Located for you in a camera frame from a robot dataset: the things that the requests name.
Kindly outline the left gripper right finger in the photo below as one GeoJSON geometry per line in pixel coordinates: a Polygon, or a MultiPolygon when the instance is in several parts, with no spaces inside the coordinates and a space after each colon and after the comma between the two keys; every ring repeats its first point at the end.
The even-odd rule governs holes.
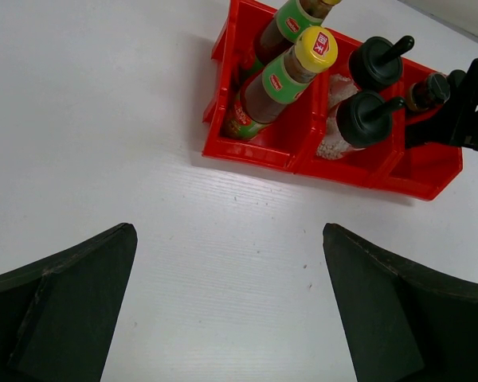
{"type": "Polygon", "coordinates": [[[358,381],[478,381],[478,283],[338,224],[323,252],[358,381]]]}

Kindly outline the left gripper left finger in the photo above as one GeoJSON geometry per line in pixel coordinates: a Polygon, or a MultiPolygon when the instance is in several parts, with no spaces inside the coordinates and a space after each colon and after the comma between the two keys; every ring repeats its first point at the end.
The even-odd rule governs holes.
{"type": "Polygon", "coordinates": [[[118,224],[0,275],[0,381],[99,381],[138,236],[118,224]]]}

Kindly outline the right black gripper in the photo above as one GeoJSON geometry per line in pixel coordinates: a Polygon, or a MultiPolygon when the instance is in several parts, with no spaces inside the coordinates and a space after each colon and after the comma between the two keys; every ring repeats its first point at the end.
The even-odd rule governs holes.
{"type": "Polygon", "coordinates": [[[478,151],[478,58],[458,82],[450,101],[433,116],[406,126],[407,150],[439,143],[478,151]]]}

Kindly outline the silver-lid spice jar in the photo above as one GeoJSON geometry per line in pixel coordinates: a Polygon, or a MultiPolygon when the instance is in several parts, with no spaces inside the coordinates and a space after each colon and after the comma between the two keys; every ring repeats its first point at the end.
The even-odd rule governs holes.
{"type": "Polygon", "coordinates": [[[443,105],[450,95],[447,76],[433,72],[423,80],[409,86],[406,92],[406,105],[410,111],[421,113],[443,105]]]}

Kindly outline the black-lid spice jar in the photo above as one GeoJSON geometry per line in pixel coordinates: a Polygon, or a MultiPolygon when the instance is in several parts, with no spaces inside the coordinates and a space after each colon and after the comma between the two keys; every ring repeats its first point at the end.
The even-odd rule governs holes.
{"type": "Polygon", "coordinates": [[[466,77],[466,72],[461,69],[455,69],[447,75],[447,81],[450,87],[450,91],[454,92],[459,87],[464,78],[466,77]]]}

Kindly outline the white salt shaker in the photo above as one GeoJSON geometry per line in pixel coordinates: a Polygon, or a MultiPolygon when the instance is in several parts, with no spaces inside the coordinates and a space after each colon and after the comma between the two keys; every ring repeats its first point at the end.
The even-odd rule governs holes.
{"type": "Polygon", "coordinates": [[[380,93],[394,85],[402,76],[402,55],[413,48],[414,42],[410,35],[396,43],[379,36],[367,39],[330,75],[327,107],[332,109],[361,90],[380,93]]]}
{"type": "Polygon", "coordinates": [[[328,112],[325,134],[316,155],[338,160],[385,141],[393,128],[393,113],[405,104],[401,96],[385,100],[370,90],[340,101],[328,112]]]}

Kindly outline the red sauce bottle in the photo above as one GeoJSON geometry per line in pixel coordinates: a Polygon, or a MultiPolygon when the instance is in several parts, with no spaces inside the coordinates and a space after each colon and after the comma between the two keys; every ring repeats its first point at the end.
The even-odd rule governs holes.
{"type": "Polygon", "coordinates": [[[313,80],[337,60],[338,44],[321,26],[311,26],[296,43],[239,88],[222,124],[228,138],[250,140],[273,124],[313,80]]]}
{"type": "Polygon", "coordinates": [[[289,49],[300,34],[323,20],[341,0],[290,0],[256,33],[239,66],[239,84],[289,49]]]}

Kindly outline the red three-compartment tray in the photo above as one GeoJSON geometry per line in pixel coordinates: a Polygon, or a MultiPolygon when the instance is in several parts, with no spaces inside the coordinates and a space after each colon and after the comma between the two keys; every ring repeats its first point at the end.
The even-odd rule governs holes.
{"type": "Polygon", "coordinates": [[[236,94],[238,61],[254,36],[272,20],[275,9],[257,1],[232,1],[211,57],[217,61],[214,97],[202,120],[210,125],[203,148],[207,157],[227,159],[358,187],[401,193],[431,201],[463,169],[462,150],[430,143],[407,150],[405,127],[433,116],[433,111],[408,116],[393,114],[391,135],[365,150],[327,160],[317,154],[326,133],[328,82],[332,75],[348,75],[346,62],[359,41],[334,32],[339,46],[335,65],[317,76],[298,101],[279,119],[250,141],[228,139],[221,133],[222,120],[236,94]]]}

